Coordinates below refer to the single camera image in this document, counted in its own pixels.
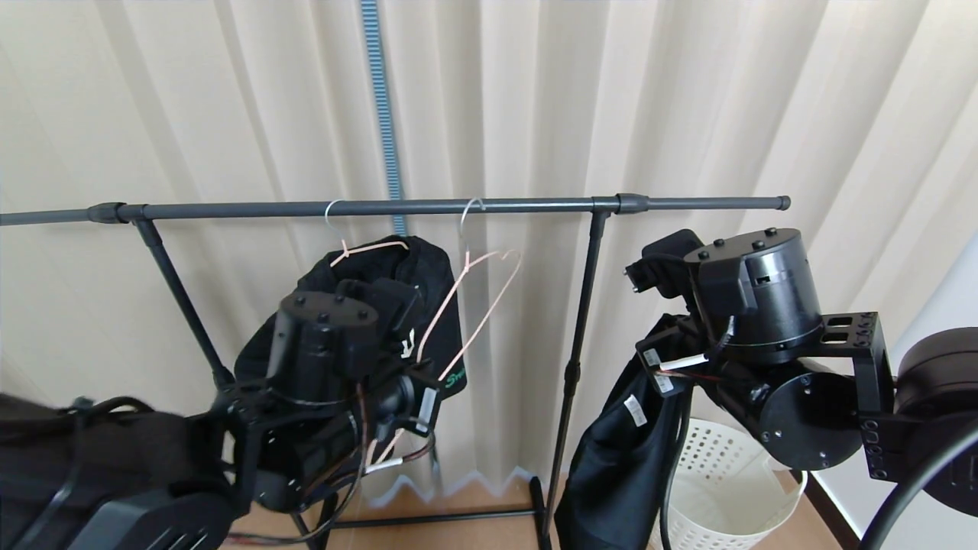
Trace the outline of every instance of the white plastic basket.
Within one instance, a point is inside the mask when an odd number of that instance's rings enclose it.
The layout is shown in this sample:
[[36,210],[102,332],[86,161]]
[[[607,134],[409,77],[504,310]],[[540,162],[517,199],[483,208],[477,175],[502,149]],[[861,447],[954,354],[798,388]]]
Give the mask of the white plastic basket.
[[[692,419],[673,479],[669,540],[674,550],[745,550],[794,512],[808,482],[785,492],[783,469],[750,435]],[[655,520],[649,545],[661,548]]]

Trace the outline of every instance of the clothes hanger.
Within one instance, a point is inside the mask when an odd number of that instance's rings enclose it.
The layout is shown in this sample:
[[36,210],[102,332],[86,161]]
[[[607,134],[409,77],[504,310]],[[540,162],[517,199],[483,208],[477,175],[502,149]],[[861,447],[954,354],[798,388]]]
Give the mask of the clothes hanger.
[[376,245],[368,245],[368,246],[360,247],[359,249],[353,249],[353,250],[351,250],[350,248],[348,248],[346,246],[346,239],[343,238],[343,234],[340,233],[339,230],[336,229],[335,226],[333,226],[333,224],[330,222],[330,208],[332,208],[333,205],[335,205],[336,203],[339,203],[340,201],[342,201],[342,199],[337,199],[337,200],[329,203],[326,206],[326,211],[323,213],[323,217],[326,219],[326,225],[330,229],[332,229],[334,233],[337,234],[337,236],[339,237],[339,242],[343,245],[343,253],[340,254],[339,256],[337,256],[335,260],[333,260],[333,261],[330,262],[330,267],[336,267],[336,265],[338,263],[340,263],[341,261],[344,261],[346,258],[350,257],[351,255],[357,254],[357,253],[360,253],[360,252],[375,251],[377,249],[385,249],[387,247],[401,247],[404,250],[408,250],[408,245],[406,243],[404,243],[403,241],[391,241],[389,243],[377,243]]
[[[461,285],[463,279],[465,279],[466,275],[468,274],[468,272],[471,270],[472,267],[478,265],[479,263],[491,257],[498,257],[500,260],[505,260],[511,254],[516,255],[516,265],[513,267],[509,279],[507,279],[506,283],[503,284],[503,287],[499,291],[499,294],[496,296],[496,299],[494,299],[493,302],[489,305],[489,309],[486,311],[486,314],[482,317],[482,320],[479,321],[479,324],[475,327],[475,331],[472,332],[471,336],[468,337],[468,340],[466,340],[466,342],[462,345],[462,348],[459,349],[459,352],[455,355],[455,357],[448,363],[445,369],[438,376],[439,381],[444,380],[445,377],[448,376],[448,373],[452,371],[452,367],[454,367],[455,364],[458,363],[460,359],[462,359],[462,356],[466,353],[468,347],[472,344],[472,342],[475,340],[475,337],[477,337],[479,332],[482,330],[482,327],[485,326],[486,322],[489,320],[489,315],[492,314],[493,310],[496,308],[496,305],[499,303],[499,300],[503,297],[503,294],[505,294],[506,290],[510,287],[510,283],[512,283],[512,280],[516,277],[516,273],[519,271],[519,266],[522,264],[523,261],[522,254],[514,250],[509,250],[505,252],[499,252],[499,251],[488,252],[480,256],[476,260],[471,259],[471,252],[468,246],[468,241],[466,241],[465,223],[466,223],[466,215],[468,214],[468,210],[471,208],[473,203],[479,203],[479,206],[482,208],[482,210],[486,209],[485,204],[482,202],[482,199],[475,198],[468,201],[468,204],[466,205],[466,209],[462,211],[462,218],[459,220],[459,240],[462,242],[463,245],[465,245],[466,248],[466,263],[463,266],[462,272],[459,274],[459,277],[456,279],[455,284],[452,285],[452,289],[448,292],[448,296],[446,296],[445,299],[441,302],[441,306],[438,307],[438,311],[431,319],[431,323],[428,324],[427,330],[424,331],[424,335],[422,336],[421,342],[418,344],[418,361],[422,360],[422,354],[424,352],[424,344],[427,343],[427,339],[428,336],[430,336],[431,334],[431,330],[438,322],[438,319],[441,317],[441,314],[445,311],[445,308],[448,306],[449,301],[451,301],[452,297],[458,291],[459,286]],[[388,454],[394,449],[394,445],[397,443],[397,440],[400,439],[401,434],[403,433],[404,430],[397,430],[394,433],[394,437],[391,439],[391,442],[383,450],[383,452],[380,454],[378,458],[378,461],[375,463],[376,466],[381,466],[381,465],[385,466],[387,464],[389,464],[390,466],[397,466],[398,464],[400,464],[396,462],[397,461],[396,458],[386,460],[386,461],[384,461],[384,458],[386,458]]]

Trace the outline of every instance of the curtain fold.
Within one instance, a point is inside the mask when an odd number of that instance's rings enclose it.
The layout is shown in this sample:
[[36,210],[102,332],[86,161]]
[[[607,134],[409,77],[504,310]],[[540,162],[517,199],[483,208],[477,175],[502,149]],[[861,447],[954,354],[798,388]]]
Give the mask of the curtain fold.
[[[407,198],[793,199],[608,221],[571,447],[634,342],[683,310],[621,277],[643,245],[683,227],[798,227],[822,309],[878,309],[894,343],[978,226],[976,4],[384,0],[379,15]],[[371,85],[351,0],[0,3],[3,211],[385,199]],[[351,243],[392,229],[334,224]],[[517,467],[546,478],[588,219],[466,224],[473,252],[523,262],[468,351],[468,390],[442,409],[445,485],[477,472],[499,486]],[[461,269],[456,216],[408,225]],[[338,247],[321,218],[158,226],[227,364]],[[0,246],[5,390],[209,404],[200,351],[133,229],[9,227]],[[464,334],[510,270],[467,277]],[[432,490],[426,464],[405,472]],[[398,474],[372,476],[368,493]]]

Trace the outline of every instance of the clothes rack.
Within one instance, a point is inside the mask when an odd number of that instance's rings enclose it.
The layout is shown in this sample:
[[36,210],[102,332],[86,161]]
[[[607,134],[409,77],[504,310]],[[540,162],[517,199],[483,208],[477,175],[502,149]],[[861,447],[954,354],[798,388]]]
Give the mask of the clothes rack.
[[[485,208],[472,208],[469,214],[489,213],[545,213],[545,212],[588,212],[591,214],[591,229],[588,251],[585,257],[584,278],[578,302],[577,317],[570,356],[563,371],[563,397],[557,424],[554,459],[551,467],[550,486],[544,498],[543,486],[538,477],[530,480],[529,508],[503,511],[464,512],[436,514],[429,516],[391,518],[338,522],[334,528],[382,527],[414,525],[438,522],[479,520],[489,518],[508,518],[533,516],[537,529],[537,540],[541,550],[550,550],[550,525],[554,518],[556,503],[556,480],[560,474],[563,451],[567,444],[567,430],[570,424],[571,406],[577,383],[581,375],[581,350],[587,329],[588,311],[594,289],[595,275],[598,271],[598,256],[604,225],[611,214],[635,214],[653,210],[694,210],[694,209],[776,209],[785,210],[791,205],[786,196],[781,197],[711,197],[711,198],[669,198],[659,199],[632,193],[620,193],[607,197],[579,198],[539,198],[539,199],[483,199]],[[180,307],[187,324],[197,339],[203,355],[214,373],[216,382],[233,381],[231,371],[225,367],[214,348],[206,329],[197,315],[194,304],[188,296],[176,267],[170,260],[163,240],[156,230],[154,220],[158,219],[202,219],[202,218],[252,218],[252,217],[311,217],[322,216],[326,202],[288,202],[288,203],[224,203],[224,204],[183,204],[183,205],[128,205],[126,203],[102,203],[88,208],[69,210],[46,210],[0,214],[0,226],[33,225],[46,223],[67,223],[89,221],[95,223],[132,223],[139,230],[143,241],[150,249],[156,265],[170,292]],[[418,214],[461,214],[466,210],[466,199],[412,200],[412,201],[342,201],[330,210],[334,216],[364,215],[418,215]],[[299,531],[308,526],[301,516],[293,514],[292,519]],[[326,548],[329,532],[309,541],[310,550]]]

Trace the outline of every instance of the dark brown baseboard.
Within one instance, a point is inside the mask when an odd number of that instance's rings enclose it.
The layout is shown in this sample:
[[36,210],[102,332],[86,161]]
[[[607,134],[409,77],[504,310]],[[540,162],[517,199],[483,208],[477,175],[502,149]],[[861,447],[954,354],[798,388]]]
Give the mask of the dark brown baseboard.
[[[792,471],[791,474],[799,481],[801,481],[801,474],[799,472]],[[838,541],[839,546],[842,550],[857,550],[859,548],[859,536],[853,531],[849,522],[842,516],[842,512],[835,506],[832,499],[829,498],[828,493],[825,492],[822,484],[815,479],[815,476],[809,474],[808,485],[805,487],[805,496],[808,497],[809,502],[815,508],[815,511],[819,513],[822,517],[822,521],[825,522],[825,526],[828,530],[832,532],[832,536]]]

